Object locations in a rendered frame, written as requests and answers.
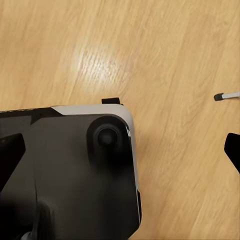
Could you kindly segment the camera tripod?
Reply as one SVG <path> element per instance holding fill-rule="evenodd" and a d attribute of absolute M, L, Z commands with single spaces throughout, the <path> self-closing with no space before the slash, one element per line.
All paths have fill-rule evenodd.
<path fill-rule="evenodd" d="M 229 92 L 229 93 L 218 93 L 214 96 L 216 101 L 222 101 L 227 98 L 234 98 L 234 97 L 240 97 L 240 91 L 237 92 Z"/>

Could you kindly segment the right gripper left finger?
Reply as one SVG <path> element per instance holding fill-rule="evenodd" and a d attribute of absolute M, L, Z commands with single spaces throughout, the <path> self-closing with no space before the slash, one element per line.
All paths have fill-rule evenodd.
<path fill-rule="evenodd" d="M 22 133 L 0 138 L 0 193 L 25 152 L 26 145 Z"/>

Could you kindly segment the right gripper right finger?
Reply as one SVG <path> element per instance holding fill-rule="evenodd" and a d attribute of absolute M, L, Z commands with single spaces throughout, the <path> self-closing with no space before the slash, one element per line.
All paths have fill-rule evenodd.
<path fill-rule="evenodd" d="M 224 146 L 224 151 L 240 172 L 240 135 L 229 133 Z"/>

